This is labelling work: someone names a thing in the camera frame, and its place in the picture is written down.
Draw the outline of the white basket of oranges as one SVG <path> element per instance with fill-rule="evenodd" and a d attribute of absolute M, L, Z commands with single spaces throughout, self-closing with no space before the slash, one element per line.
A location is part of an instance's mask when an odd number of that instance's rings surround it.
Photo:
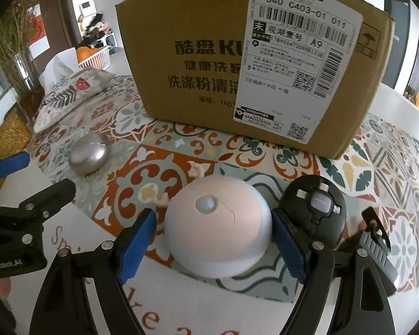
<path fill-rule="evenodd" d="M 81 68 L 94 67 L 106 70 L 110 66 L 109 47 L 98 48 L 80 47 L 76 50 L 78 65 Z"/>

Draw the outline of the floral fabric tissue cover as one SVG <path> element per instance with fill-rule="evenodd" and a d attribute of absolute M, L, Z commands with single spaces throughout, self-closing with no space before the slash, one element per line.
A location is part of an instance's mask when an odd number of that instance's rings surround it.
<path fill-rule="evenodd" d="M 106 89 L 114 74 L 96 67 L 80 67 L 74 48 L 55 55 L 39 77 L 44 97 L 33 130 L 40 133 L 89 98 Z"/>

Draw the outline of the black rectangular clip device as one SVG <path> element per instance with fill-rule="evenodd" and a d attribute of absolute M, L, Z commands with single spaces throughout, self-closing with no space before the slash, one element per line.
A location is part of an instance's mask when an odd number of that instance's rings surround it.
<path fill-rule="evenodd" d="M 339 251 L 351 253 L 353 250 L 363 249 L 373 260 L 387 296 L 392 296 L 397 291 L 395 286 L 398 272 L 389 260 L 391 243 L 387 231 L 372 207 L 362 212 L 366 228 L 359 230 L 352 237 L 339 246 Z"/>

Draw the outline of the silver oval metal case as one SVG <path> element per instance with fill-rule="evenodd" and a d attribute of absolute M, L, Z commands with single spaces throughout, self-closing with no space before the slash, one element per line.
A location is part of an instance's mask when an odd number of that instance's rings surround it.
<path fill-rule="evenodd" d="M 79 175 L 94 173 L 111 154 L 111 143 L 105 134 L 90 132 L 77 140 L 69 151 L 70 168 Z"/>

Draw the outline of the brown cardboard box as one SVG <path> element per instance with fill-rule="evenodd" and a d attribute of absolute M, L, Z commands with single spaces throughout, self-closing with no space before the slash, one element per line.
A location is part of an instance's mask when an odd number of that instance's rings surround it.
<path fill-rule="evenodd" d="M 337 159 L 378 90 L 394 19 L 364 0 L 124 0 L 150 116 Z"/>

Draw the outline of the white shoe rack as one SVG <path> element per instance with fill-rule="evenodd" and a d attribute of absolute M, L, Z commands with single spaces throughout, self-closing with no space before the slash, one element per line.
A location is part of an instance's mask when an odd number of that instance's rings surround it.
<path fill-rule="evenodd" d="M 114 31 L 103 22 L 103 14 L 96 13 L 84 27 L 79 47 L 101 49 L 104 46 L 116 46 Z"/>

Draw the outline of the glass vase dried flowers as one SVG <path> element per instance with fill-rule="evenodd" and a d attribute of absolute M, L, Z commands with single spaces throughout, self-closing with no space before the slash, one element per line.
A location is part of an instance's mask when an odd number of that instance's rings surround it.
<path fill-rule="evenodd" d="M 37 32 L 38 0 L 13 0 L 0 19 L 0 66 L 25 103 L 39 105 L 44 96 L 30 52 Z"/>

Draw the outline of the patterned table runner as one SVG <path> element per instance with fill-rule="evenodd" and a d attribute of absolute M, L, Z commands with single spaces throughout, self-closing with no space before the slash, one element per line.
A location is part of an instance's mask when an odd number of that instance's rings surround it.
<path fill-rule="evenodd" d="M 391 243 L 397 290 L 419 290 L 419 110 L 386 85 L 338 160 L 155 120 L 130 76 L 36 135 L 28 151 L 52 182 L 74 181 L 75 205 L 112 235 L 154 210 L 147 257 L 176 271 L 182 265 L 164 234 L 173 209 L 180 219 L 202 210 L 230 232 L 256 197 L 275 208 L 293 180 L 323 176 L 344 197 L 344 235 L 363 229 L 361 213 L 372 207 Z"/>

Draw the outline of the peach round night light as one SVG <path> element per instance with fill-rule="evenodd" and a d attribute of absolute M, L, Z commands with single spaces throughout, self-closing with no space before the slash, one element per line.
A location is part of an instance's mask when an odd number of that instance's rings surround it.
<path fill-rule="evenodd" d="M 255 266 L 272 238 L 272 215 L 260 192 L 239 178 L 212 174 L 197 162 L 175 196 L 152 199 L 166 209 L 164 235 L 176 261 L 197 276 L 234 277 Z"/>

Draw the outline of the woven yellow placemat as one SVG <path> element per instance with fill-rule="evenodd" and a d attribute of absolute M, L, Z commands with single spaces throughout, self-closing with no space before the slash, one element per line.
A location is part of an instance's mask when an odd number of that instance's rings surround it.
<path fill-rule="evenodd" d="M 25 149 L 32 138 L 18 108 L 13 107 L 0 126 L 0 159 L 17 154 Z"/>

